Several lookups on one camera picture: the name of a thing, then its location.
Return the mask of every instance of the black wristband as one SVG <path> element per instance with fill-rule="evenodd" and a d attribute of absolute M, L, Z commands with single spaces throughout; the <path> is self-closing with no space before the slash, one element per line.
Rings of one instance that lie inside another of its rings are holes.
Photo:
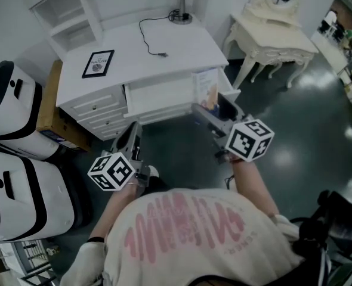
<path fill-rule="evenodd" d="M 102 238 L 102 237 L 91 237 L 86 243 L 104 243 L 104 238 Z"/>

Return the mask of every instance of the wrist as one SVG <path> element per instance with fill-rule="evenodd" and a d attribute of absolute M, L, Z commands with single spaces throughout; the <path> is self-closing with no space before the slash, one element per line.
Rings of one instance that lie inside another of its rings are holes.
<path fill-rule="evenodd" d="M 138 185 L 135 183 L 127 183 L 118 194 L 123 195 L 124 197 L 135 197 L 138 190 Z"/>
<path fill-rule="evenodd" d="M 231 160 L 229 160 L 229 163 L 232 164 L 232 165 L 236 165 L 236 164 L 239 164 L 239 163 L 242 163 L 242 162 L 245 162 L 243 159 L 241 158 L 233 158 Z"/>

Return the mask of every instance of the table lamp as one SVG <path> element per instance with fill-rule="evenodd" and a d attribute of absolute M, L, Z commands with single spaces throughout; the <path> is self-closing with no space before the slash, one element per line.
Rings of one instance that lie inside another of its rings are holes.
<path fill-rule="evenodd" d="M 179 12 L 174 15 L 173 23 L 189 24 L 192 22 L 192 16 L 186 12 L 186 0 L 180 0 Z"/>

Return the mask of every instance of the dresser drawer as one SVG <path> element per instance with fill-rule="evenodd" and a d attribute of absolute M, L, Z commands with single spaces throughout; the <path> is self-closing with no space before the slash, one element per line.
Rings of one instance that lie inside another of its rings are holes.
<path fill-rule="evenodd" d="M 116 137 L 120 132 L 127 127 L 129 122 L 126 124 L 120 124 L 115 127 L 111 128 L 104 128 L 101 132 L 97 133 L 97 135 L 100 135 L 102 140 L 108 140 L 108 139 L 113 139 Z"/>
<path fill-rule="evenodd" d="M 104 122 L 101 125 L 94 126 L 92 127 L 92 130 L 100 132 L 100 131 L 108 130 L 110 128 L 115 128 L 118 126 L 126 126 L 127 124 L 128 124 L 128 121 L 126 119 L 123 119 L 122 117 L 120 119 L 117 119 L 111 122 Z"/>
<path fill-rule="evenodd" d="M 87 113 L 92 113 L 98 108 L 103 108 L 106 106 L 118 105 L 119 101 L 113 94 L 106 95 L 105 97 L 97 98 L 90 102 L 83 103 L 81 105 L 74 106 L 73 109 L 75 112 L 81 116 Z"/>
<path fill-rule="evenodd" d="M 161 109 L 160 111 L 153 113 L 146 113 L 138 117 L 138 121 L 141 125 L 155 123 L 173 117 L 184 116 L 191 112 L 191 105 L 178 105 L 167 109 Z"/>
<path fill-rule="evenodd" d="M 222 68 L 218 68 L 218 91 L 234 101 L 240 90 L 234 90 Z M 128 113 L 141 117 L 171 107 L 188 107 L 194 102 L 194 84 L 190 72 L 153 77 L 125 85 Z"/>
<path fill-rule="evenodd" d="M 127 113 L 127 107 L 100 113 L 100 114 L 97 114 L 96 116 L 87 117 L 86 119 L 82 119 L 78 121 L 78 123 L 81 124 L 82 126 L 96 127 L 105 123 L 109 124 L 117 120 L 123 119 L 124 113 Z"/>
<path fill-rule="evenodd" d="M 63 109 L 76 120 L 86 119 L 97 116 L 101 113 L 113 111 L 126 107 L 125 96 L 122 86 L 114 86 L 107 92 L 98 92 L 98 94 L 89 94 L 77 99 L 69 108 Z"/>

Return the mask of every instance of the white t-shirt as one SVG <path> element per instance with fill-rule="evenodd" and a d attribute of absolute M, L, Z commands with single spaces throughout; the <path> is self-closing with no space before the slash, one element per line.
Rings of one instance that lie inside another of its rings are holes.
<path fill-rule="evenodd" d="M 107 237 L 106 285 L 184 286 L 216 275 L 264 285 L 302 258 L 289 241 L 298 228 L 270 219 L 224 189 L 178 189 L 143 196 L 119 215 Z"/>
<path fill-rule="evenodd" d="M 327 16 L 325 17 L 325 22 L 327 22 L 328 25 L 331 26 L 333 23 L 336 22 L 336 14 L 333 11 L 329 11 Z"/>

